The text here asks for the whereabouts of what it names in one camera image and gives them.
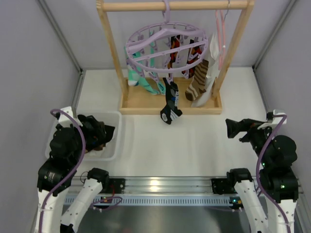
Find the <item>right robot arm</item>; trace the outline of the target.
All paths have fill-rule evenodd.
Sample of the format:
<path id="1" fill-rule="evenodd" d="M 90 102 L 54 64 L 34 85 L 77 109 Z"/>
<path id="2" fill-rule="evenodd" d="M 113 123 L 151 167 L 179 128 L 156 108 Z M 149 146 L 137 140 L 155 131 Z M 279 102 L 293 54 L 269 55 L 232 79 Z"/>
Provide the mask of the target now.
<path id="1" fill-rule="evenodd" d="M 226 119 L 228 138 L 250 143 L 257 155 L 256 177 L 246 168 L 231 169 L 227 180 L 242 201 L 251 232 L 292 233 L 298 200 L 298 179 L 292 165 L 297 160 L 296 143 L 277 132 L 286 124 L 285 113 L 267 114 L 266 122 Z"/>

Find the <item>purple round clip hanger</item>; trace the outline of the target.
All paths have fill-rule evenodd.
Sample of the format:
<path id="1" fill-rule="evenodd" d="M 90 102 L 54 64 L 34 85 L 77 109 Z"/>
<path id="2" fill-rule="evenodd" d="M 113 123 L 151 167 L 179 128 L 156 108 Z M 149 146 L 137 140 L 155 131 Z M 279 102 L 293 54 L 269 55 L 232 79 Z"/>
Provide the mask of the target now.
<path id="1" fill-rule="evenodd" d="M 203 61 L 209 40 L 205 30 L 171 21 L 169 1 L 164 3 L 164 21 L 145 26 L 128 39 L 124 47 L 126 63 L 140 76 L 148 73 L 156 82 L 160 74 L 170 82 L 178 73 L 189 79 L 195 66 Z"/>

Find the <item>brown striped sock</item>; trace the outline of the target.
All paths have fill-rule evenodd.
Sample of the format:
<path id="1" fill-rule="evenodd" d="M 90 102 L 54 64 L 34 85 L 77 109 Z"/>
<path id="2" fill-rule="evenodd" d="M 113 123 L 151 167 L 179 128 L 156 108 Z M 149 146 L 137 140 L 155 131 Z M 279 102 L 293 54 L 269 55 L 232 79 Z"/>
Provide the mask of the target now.
<path id="1" fill-rule="evenodd" d="M 187 100 L 194 101 L 200 98 L 206 92 L 205 86 L 207 82 L 206 75 L 208 71 L 208 65 L 209 62 L 203 59 L 202 62 L 195 67 L 193 80 L 185 91 Z"/>

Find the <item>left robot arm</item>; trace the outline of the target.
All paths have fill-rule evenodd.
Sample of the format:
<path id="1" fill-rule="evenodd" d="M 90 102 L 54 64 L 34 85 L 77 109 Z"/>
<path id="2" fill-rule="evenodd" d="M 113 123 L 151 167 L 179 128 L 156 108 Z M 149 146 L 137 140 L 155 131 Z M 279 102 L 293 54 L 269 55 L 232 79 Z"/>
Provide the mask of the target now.
<path id="1" fill-rule="evenodd" d="M 50 142 L 47 161 L 38 171 L 38 211 L 36 233 L 75 233 L 93 199 L 109 185 L 109 173 L 100 168 L 87 172 L 83 188 L 67 210 L 62 212 L 71 181 L 85 154 L 101 151 L 114 138 L 115 127 L 94 116 L 53 111 L 56 131 Z"/>

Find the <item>black grey sock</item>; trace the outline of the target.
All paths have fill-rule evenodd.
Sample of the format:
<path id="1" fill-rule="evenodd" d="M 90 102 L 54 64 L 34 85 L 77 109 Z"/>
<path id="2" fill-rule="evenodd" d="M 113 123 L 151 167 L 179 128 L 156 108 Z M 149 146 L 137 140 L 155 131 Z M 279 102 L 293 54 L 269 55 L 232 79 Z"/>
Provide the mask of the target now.
<path id="1" fill-rule="evenodd" d="M 160 111 L 161 119 L 168 125 L 171 125 L 172 121 L 182 116 L 183 112 L 178 109 L 179 101 L 179 89 L 176 83 L 168 82 L 166 78 L 163 78 L 165 84 L 165 99 L 166 105 Z"/>

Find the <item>red black argyle sock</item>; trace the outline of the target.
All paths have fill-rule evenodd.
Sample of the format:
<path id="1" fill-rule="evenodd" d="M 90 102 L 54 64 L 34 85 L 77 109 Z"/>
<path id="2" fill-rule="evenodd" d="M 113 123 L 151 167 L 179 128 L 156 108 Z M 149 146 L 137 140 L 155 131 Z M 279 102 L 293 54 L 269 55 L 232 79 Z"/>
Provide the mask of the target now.
<path id="1" fill-rule="evenodd" d="M 175 49 L 175 48 L 180 47 L 180 41 L 179 40 L 180 40 L 180 35 L 171 37 L 171 49 Z M 176 61 L 176 57 L 177 57 L 177 52 L 170 54 L 170 61 L 167 64 L 168 69 L 173 67 L 173 63 Z"/>

